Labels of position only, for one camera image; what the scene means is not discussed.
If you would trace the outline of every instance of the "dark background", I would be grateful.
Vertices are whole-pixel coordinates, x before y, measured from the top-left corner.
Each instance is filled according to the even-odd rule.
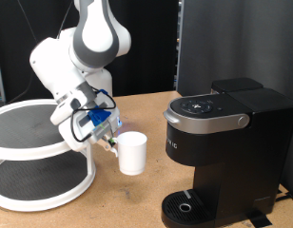
[[[73,0],[20,0],[38,42],[55,38]],[[132,47],[106,67],[114,96],[173,89],[178,0],[110,0],[117,20],[128,29]],[[76,27],[79,13],[72,5],[64,28]],[[7,102],[28,86],[29,56],[36,46],[17,0],[0,0],[0,67]],[[52,98],[35,76],[29,92],[18,101]]]

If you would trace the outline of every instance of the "coffee maker lid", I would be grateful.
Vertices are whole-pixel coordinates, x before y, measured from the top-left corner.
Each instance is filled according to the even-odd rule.
[[[227,94],[192,96],[171,101],[168,123],[190,134],[211,134],[248,126],[252,110]]]

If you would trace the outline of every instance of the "white mug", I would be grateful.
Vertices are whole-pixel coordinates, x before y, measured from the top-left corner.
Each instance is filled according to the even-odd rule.
[[[114,138],[114,141],[118,143],[118,152],[115,153],[118,153],[120,171],[130,176],[143,173],[147,161],[147,136],[128,131]]]

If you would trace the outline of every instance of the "coffee maker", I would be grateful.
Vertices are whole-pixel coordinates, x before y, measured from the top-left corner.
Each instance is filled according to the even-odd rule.
[[[169,228],[213,228],[272,212],[293,132],[293,101],[251,79],[216,81],[164,113],[166,153],[195,167],[193,188],[167,196]]]

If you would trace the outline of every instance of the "wire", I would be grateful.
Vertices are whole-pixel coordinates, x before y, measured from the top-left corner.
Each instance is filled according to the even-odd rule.
[[[24,8],[23,8],[23,6],[22,6],[20,0],[17,0],[17,2],[18,2],[18,4],[19,4],[19,6],[20,6],[20,8],[21,8],[21,10],[22,10],[22,12],[23,12],[23,14],[24,14],[24,16],[25,16],[25,19],[26,19],[28,25],[29,25],[29,29],[30,29],[30,31],[31,31],[31,34],[32,34],[33,39],[34,39],[34,41],[35,41],[35,44],[38,45],[39,42],[38,42],[38,39],[37,39],[36,36],[35,36],[35,33],[33,32],[32,26],[31,26],[31,24],[30,24],[30,22],[29,22],[29,18],[27,17],[27,15],[26,15],[26,13],[25,13],[25,11],[24,11]],[[66,21],[66,19],[67,19],[68,12],[69,12],[69,10],[70,10],[71,5],[72,5],[72,0],[70,1],[70,5],[69,5],[69,7],[68,7],[68,11],[67,11],[67,13],[66,13],[66,15],[65,15],[65,17],[64,17],[64,20],[63,20],[63,22],[62,22],[62,25],[61,25],[60,29],[59,29],[58,37],[60,37],[61,30],[62,30],[62,28],[63,28],[63,26],[64,26],[64,24],[65,24],[65,21]],[[8,103],[6,103],[6,105],[9,105],[9,104],[15,102],[16,100],[18,100],[19,98],[21,98],[22,96],[24,96],[24,95],[29,91],[29,89],[30,89],[30,87],[31,87],[31,85],[32,85],[33,78],[34,78],[33,75],[34,75],[33,70],[31,70],[31,74],[30,74],[30,78],[29,78],[29,85],[27,86],[27,88],[25,89],[25,91],[22,92],[21,94],[19,94],[18,96],[16,96],[15,98],[13,98],[13,99],[12,99],[11,101],[9,101]]]
[[[60,34],[61,34],[61,31],[62,31],[63,26],[64,26],[64,24],[65,24],[65,21],[67,20],[69,10],[70,10],[70,8],[71,8],[71,6],[72,6],[72,2],[73,2],[73,0],[70,0],[70,4],[69,4],[69,7],[68,7],[68,11],[67,11],[67,13],[66,13],[65,16],[64,16],[63,22],[62,22],[61,27],[60,27],[60,29],[59,29],[59,33],[58,33],[57,39],[60,39]]]
[[[20,0],[17,0],[17,2],[18,2],[18,4],[19,4],[19,6],[20,6],[20,8],[21,8],[21,10],[22,10],[22,12],[23,12],[23,14],[24,14],[24,16],[25,16],[25,19],[26,19],[28,25],[29,25],[29,29],[30,29],[30,32],[31,32],[31,34],[32,34],[32,36],[33,36],[33,39],[34,39],[34,41],[35,41],[35,44],[38,45],[39,42],[38,42],[38,39],[36,38],[36,36],[35,36],[35,34],[34,34],[34,32],[33,32],[32,26],[31,26],[31,24],[30,24],[30,22],[29,22],[29,18],[27,17],[27,15],[26,15],[26,13],[25,13],[25,11],[24,11],[24,8],[23,8],[23,6],[22,6]],[[20,95],[16,96],[15,98],[13,98],[13,99],[12,99],[11,101],[9,101],[8,103],[6,103],[6,105],[11,104],[11,103],[15,102],[16,100],[18,100],[19,98],[21,98],[22,96],[24,96],[24,95],[29,91],[29,89],[30,89],[30,87],[31,87],[32,80],[33,80],[33,70],[31,70],[31,74],[30,74],[30,78],[29,78],[29,85],[27,86],[27,88],[25,89],[25,91],[22,92]]]
[[[33,81],[33,70],[31,70],[31,74],[30,74],[30,79],[29,79],[29,85],[27,86],[27,88],[25,89],[24,92],[22,92],[20,95],[16,96],[15,98],[13,98],[11,101],[9,101],[8,103],[6,103],[6,105],[10,105],[11,103],[15,102],[16,100],[18,100],[19,98],[21,98],[22,96],[24,96],[30,89],[32,81]]]
[[[99,92],[102,92],[101,90],[99,90],[99,89],[97,89],[97,88],[94,88],[94,87],[92,87],[92,89],[94,89],[95,91],[96,91],[96,93],[99,93]],[[115,101],[112,99],[112,97],[110,97],[108,94],[106,94],[106,93],[104,93],[104,92],[102,92],[103,94],[105,94],[105,95],[107,95],[111,100],[112,100],[112,102],[113,102],[113,107],[94,107],[94,108],[82,108],[82,109],[80,109],[80,108],[78,108],[78,109],[75,109],[75,110],[73,110],[72,111],[72,113],[71,113],[71,117],[70,117],[70,130],[71,130],[71,134],[72,134],[72,136],[73,136],[73,138],[77,141],[77,142],[79,142],[79,143],[82,143],[82,142],[84,142],[85,140],[87,140],[89,137],[91,137],[91,133],[89,133],[89,134],[87,134],[82,140],[79,140],[77,137],[76,137],[76,135],[75,135],[75,133],[74,133],[74,130],[73,130],[73,115],[74,114],[76,114],[77,112],[79,112],[79,111],[91,111],[91,110],[105,110],[105,109],[114,109],[114,108],[116,108],[116,103],[115,103]]]
[[[24,9],[23,9],[23,6],[22,6],[20,0],[17,0],[17,2],[18,2],[18,4],[20,5],[20,8],[21,8],[21,10],[22,10],[22,12],[23,12],[23,14],[24,14],[24,16],[25,16],[25,19],[26,19],[27,23],[29,24],[29,29],[30,29],[30,31],[31,31],[31,33],[32,33],[32,36],[33,36],[33,38],[34,38],[34,40],[35,40],[35,43],[38,44],[39,42],[38,42],[38,40],[36,39],[36,36],[35,36],[35,34],[34,34],[33,30],[32,30],[32,26],[31,26],[31,24],[30,24],[30,22],[29,22],[29,18],[27,17],[27,15],[26,15],[26,13],[25,13],[25,11],[24,11]]]

